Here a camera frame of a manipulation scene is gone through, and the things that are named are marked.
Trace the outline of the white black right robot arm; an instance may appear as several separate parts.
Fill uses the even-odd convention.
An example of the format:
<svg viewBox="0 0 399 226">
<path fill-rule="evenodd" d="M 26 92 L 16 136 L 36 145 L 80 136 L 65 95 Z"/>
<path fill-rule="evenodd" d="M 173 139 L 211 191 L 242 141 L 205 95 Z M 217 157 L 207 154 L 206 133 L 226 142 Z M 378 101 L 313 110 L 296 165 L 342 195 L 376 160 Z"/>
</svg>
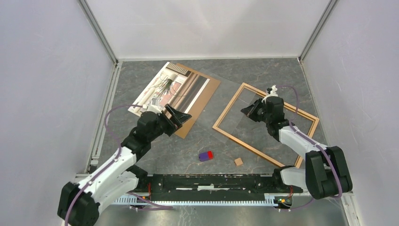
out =
<svg viewBox="0 0 399 226">
<path fill-rule="evenodd" d="M 284 192 L 290 186 L 307 190 L 315 200 L 339 198 L 352 191 L 353 183 L 343 150 L 324 145 L 301 130 L 285 117 L 284 100 L 277 94 L 278 87 L 267 89 L 267 95 L 257 99 L 241 112 L 255 122 L 263 122 L 268 134 L 288 146 L 305 160 L 304 169 L 285 166 L 273 173 L 272 187 Z"/>
</svg>

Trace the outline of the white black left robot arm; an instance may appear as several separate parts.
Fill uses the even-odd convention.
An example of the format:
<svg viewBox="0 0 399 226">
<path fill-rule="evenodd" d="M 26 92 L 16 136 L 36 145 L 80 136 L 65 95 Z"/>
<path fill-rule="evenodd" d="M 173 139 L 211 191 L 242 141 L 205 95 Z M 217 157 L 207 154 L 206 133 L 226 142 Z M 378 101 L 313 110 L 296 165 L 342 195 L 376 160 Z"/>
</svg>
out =
<svg viewBox="0 0 399 226">
<path fill-rule="evenodd" d="M 192 116 L 166 104 L 162 110 L 142 113 L 116 152 L 93 173 L 78 183 L 68 182 L 62 190 L 57 215 L 66 226 L 93 226 L 101 213 L 123 194 L 144 191 L 148 179 L 131 168 L 163 134 L 173 135 Z"/>
</svg>

